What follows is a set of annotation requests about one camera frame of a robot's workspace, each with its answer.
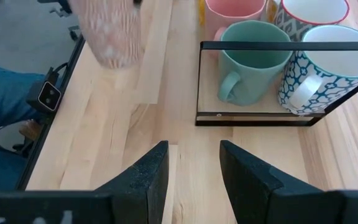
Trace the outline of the black metal rack wooden shelf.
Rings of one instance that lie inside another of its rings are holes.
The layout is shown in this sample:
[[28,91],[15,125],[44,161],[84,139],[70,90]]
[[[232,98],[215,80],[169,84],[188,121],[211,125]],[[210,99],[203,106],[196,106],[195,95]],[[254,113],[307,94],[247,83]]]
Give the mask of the black metal rack wooden shelf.
[[[280,50],[280,51],[358,51],[358,42],[234,42],[234,41],[202,41],[199,56],[204,50]],[[358,86],[328,106],[323,113],[311,114],[309,121],[274,121],[273,118],[294,117],[291,113],[253,113],[253,112],[201,112],[196,110],[195,126],[216,127],[307,127],[313,126],[329,113],[341,106],[358,93]],[[199,117],[212,116],[214,120],[199,120]],[[252,121],[218,120],[223,117],[250,117]]]

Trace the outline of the white mug blue lattice pattern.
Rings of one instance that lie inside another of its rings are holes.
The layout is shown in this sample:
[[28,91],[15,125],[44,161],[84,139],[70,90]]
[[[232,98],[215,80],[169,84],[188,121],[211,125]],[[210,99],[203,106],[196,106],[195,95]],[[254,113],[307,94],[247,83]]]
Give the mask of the white mug blue lattice pattern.
[[296,51],[283,71],[278,102],[296,115],[323,111],[358,86],[358,50]]

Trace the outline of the white mug red floral pattern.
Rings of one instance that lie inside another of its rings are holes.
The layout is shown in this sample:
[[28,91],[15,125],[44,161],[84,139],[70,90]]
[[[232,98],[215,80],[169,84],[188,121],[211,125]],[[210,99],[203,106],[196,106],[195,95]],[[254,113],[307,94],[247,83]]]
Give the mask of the white mug red floral pattern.
[[142,56],[142,0],[68,0],[81,33],[101,66],[130,67]]

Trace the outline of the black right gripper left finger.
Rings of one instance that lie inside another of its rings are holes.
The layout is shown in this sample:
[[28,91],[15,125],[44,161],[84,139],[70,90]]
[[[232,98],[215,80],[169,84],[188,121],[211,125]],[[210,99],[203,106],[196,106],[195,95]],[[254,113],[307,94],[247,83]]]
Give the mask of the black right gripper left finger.
[[106,182],[108,211],[98,224],[162,224],[169,178],[169,143],[160,141],[133,165]]

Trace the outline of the green faceted mug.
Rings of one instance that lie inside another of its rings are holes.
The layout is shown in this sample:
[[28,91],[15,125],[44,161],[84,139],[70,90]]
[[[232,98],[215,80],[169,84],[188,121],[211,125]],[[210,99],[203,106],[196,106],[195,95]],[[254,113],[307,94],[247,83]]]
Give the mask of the green faceted mug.
[[[287,33],[262,21],[241,21],[220,27],[215,40],[235,42],[289,42]],[[218,98],[239,106],[258,102],[289,61],[292,51],[221,50],[218,53]]]

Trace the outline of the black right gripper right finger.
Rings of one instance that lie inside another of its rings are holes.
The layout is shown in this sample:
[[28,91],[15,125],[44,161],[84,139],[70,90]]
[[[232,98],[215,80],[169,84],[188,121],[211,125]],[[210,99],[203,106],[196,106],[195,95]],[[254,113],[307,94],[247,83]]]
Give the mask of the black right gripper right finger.
[[321,191],[228,140],[220,141],[219,160],[237,224],[265,224],[275,190],[290,195]]

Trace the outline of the black chair base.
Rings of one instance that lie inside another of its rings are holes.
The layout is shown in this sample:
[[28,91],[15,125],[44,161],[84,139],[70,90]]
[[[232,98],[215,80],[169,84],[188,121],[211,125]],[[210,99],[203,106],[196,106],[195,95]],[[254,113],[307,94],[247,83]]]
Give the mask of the black chair base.
[[[53,8],[49,11],[49,13],[55,13],[59,17],[68,17],[72,14],[72,10],[68,3],[68,0],[37,0],[38,3],[46,4],[46,3],[58,3],[60,5],[60,9]],[[79,30],[79,26],[70,26],[68,27],[69,35],[71,40],[77,41],[78,35],[76,30]]]

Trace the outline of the pink faceted mug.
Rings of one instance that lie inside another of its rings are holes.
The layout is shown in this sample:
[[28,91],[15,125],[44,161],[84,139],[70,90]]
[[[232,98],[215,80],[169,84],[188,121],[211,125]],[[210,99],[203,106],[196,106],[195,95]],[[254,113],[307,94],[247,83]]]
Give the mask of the pink faceted mug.
[[267,0],[204,0],[204,33],[214,40],[221,27],[245,21],[260,20]]

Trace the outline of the grey ikat mug red rim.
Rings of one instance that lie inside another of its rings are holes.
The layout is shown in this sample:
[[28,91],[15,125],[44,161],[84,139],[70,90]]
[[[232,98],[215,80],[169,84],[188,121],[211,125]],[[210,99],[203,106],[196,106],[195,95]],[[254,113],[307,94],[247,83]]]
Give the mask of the grey ikat mug red rim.
[[280,0],[273,24],[299,42],[313,27],[339,24],[349,11],[347,0]]

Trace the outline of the black table edge rail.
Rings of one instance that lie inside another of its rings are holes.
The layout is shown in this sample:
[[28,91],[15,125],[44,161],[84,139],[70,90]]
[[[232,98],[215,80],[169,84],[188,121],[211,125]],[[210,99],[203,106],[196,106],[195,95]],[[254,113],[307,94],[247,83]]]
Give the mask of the black table edge rail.
[[83,38],[82,35],[80,35],[78,40],[76,41],[76,45],[70,56],[70,60],[67,63],[59,65],[57,68],[50,67],[48,73],[46,74],[43,80],[43,82],[48,81],[52,83],[56,88],[58,88],[62,93],[62,98],[60,100],[60,103],[58,104],[58,108],[55,113],[50,113],[50,114],[43,113],[46,116],[44,124],[42,125],[40,134],[38,135],[36,140],[33,141],[33,145],[31,147],[31,150],[29,151],[29,155],[27,158],[26,167],[21,175],[20,180],[16,185],[17,190],[25,190],[27,188],[30,177],[33,173],[40,152],[44,146],[44,142],[47,138],[48,132],[50,131],[56,113],[62,102],[63,96],[66,92],[68,83],[73,74],[76,63],[80,57],[80,53],[84,47],[84,44],[85,44],[85,39]]

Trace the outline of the person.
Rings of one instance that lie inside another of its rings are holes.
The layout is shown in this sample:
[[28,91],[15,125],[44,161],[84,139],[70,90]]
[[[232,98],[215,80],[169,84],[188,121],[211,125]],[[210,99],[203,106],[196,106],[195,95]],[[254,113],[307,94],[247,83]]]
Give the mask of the person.
[[[0,127],[43,117],[26,103],[32,84],[43,74],[17,73],[0,67]],[[26,159],[0,149],[0,190],[14,190],[25,169]]]

